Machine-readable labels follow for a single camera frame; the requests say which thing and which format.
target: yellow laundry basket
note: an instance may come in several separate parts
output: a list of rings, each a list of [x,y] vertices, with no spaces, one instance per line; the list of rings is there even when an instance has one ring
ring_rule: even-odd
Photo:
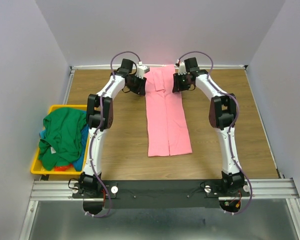
[[[54,110],[60,109],[60,108],[73,108],[73,109],[79,109],[79,110],[83,110],[86,111],[87,110],[87,105],[52,105],[49,109],[49,113],[53,112]],[[84,166],[86,164],[86,157],[87,157],[87,152],[88,152],[88,146],[89,146],[89,136],[88,136],[88,140],[86,142],[86,148],[85,148],[85,154],[84,154],[84,160],[83,160],[83,165]],[[51,171],[46,170],[43,166],[42,166],[42,162],[38,159],[39,157],[39,153],[40,153],[40,149],[39,147],[37,148],[35,155],[34,155],[34,159],[32,162],[32,166],[31,166],[31,173],[32,174],[40,174],[40,175],[80,175],[82,173],[81,171],[76,171],[75,168],[72,166],[69,169],[65,170],[65,171],[55,171],[54,169]]]

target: pink blanket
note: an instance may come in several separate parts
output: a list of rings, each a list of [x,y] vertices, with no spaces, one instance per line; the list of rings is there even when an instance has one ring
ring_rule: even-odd
[[[148,156],[191,154],[181,93],[172,93],[175,67],[153,67],[146,73],[145,104]]]

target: pink towel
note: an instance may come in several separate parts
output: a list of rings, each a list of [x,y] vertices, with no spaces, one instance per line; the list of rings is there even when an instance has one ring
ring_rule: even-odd
[[[175,72],[169,65],[153,67],[145,75],[149,157],[192,153],[181,93],[172,93]]]

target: green garment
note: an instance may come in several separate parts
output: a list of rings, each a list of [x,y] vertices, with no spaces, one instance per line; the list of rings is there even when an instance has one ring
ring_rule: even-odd
[[[86,124],[86,114],[70,107],[56,109],[43,119],[46,135],[39,142],[39,159],[46,170],[67,166],[80,157],[81,130]]]

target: gray wall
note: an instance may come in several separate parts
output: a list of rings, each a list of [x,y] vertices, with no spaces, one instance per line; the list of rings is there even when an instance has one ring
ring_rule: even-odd
[[[0,0],[0,240],[19,238],[42,119],[61,103],[68,77],[35,1]]]
[[[109,64],[125,50],[147,64],[173,64],[193,50],[207,52],[218,65],[249,64],[285,1],[36,2],[68,63],[77,66]],[[210,63],[202,56],[198,62]]]
[[[286,1],[247,73],[278,169],[300,194],[300,0]]]

